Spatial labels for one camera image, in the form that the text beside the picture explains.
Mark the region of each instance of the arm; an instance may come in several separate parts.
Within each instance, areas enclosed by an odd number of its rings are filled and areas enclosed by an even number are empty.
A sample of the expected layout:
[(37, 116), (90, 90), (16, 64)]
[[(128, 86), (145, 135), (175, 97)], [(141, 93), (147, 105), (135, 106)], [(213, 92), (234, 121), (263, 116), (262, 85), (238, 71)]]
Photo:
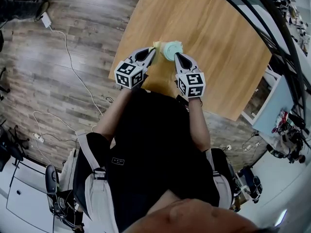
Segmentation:
[(109, 109), (104, 113), (94, 132), (103, 135), (109, 143), (115, 136), (115, 131), (123, 111), (132, 96), (132, 91), (123, 88), (117, 99), (112, 103)]
[(209, 131), (204, 119), (199, 98), (189, 99), (190, 134), (200, 151), (210, 149)]

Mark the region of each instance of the black and white marker cube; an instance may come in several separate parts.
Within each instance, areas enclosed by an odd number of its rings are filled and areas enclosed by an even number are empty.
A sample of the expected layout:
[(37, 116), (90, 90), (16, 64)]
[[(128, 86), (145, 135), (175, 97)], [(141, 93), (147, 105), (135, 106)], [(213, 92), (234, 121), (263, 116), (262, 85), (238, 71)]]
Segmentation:
[(177, 74), (178, 88), (187, 98), (202, 97), (205, 91), (204, 73)]
[(121, 61), (115, 69), (116, 83), (132, 89), (143, 81), (144, 68), (136, 63)]

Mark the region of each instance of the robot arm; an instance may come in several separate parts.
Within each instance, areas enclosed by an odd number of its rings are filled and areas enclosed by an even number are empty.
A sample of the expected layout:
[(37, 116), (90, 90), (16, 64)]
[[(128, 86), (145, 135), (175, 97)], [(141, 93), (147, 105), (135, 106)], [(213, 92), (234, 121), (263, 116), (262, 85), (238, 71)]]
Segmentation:
[(204, 73), (199, 69), (197, 62), (183, 53), (176, 53), (174, 58), (179, 90), (187, 98), (202, 97), (206, 83)]
[(156, 55), (156, 49), (142, 48), (135, 50), (115, 69), (116, 83), (133, 89), (144, 81), (145, 73)]

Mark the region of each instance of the electrical outlet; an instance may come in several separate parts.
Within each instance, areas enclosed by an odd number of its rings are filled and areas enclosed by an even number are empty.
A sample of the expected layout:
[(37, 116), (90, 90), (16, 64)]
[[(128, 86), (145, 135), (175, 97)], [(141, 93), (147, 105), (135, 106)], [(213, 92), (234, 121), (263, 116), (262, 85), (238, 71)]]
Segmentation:
[(44, 139), (43, 139), (41, 136), (39, 136), (37, 133), (34, 133), (34, 137), (35, 137), (35, 139), (38, 140), (39, 142), (44, 143)]

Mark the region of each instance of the strap buckle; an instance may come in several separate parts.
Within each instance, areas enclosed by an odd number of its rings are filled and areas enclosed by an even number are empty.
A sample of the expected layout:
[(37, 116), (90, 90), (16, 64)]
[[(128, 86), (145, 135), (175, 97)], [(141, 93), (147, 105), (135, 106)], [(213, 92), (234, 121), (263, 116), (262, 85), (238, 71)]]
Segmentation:
[(213, 177), (220, 177), (221, 175), (217, 171), (213, 171)]
[(100, 181), (105, 181), (107, 180), (106, 178), (106, 170), (102, 168), (97, 168), (93, 171), (94, 174), (94, 179), (95, 180), (100, 180)]

